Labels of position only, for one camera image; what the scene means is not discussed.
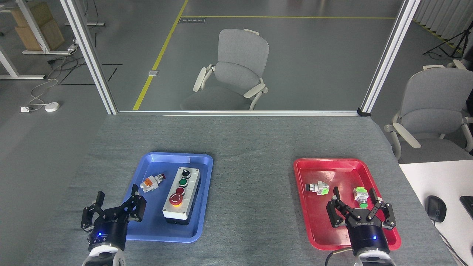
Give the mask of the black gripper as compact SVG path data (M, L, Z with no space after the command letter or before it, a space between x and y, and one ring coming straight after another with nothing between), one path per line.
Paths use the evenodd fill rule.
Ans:
M137 184L133 184L129 199L119 207L112 208L113 220L111 221L103 220L108 217L102 209L105 198L103 191L99 191L96 200L89 207L83 209L81 229L86 232L93 230L88 235L89 246L99 246L102 244L125 246L128 222L131 220L141 222L147 204L144 196L140 195L138 190ZM99 218L93 223L94 213L98 213Z
M341 201L338 187L333 188L333 197L327 203L326 210L333 228L342 225L344 220L338 216L336 210L345 217L346 227L353 255L358 256L360 253L369 250L380 250L390 253L387 239L382 228L392 230L397 225L392 205L385 203L382 198L378 197L375 188L368 191L371 202L374 205L371 211L367 209L353 209ZM384 221L376 216L377 212L382 210Z

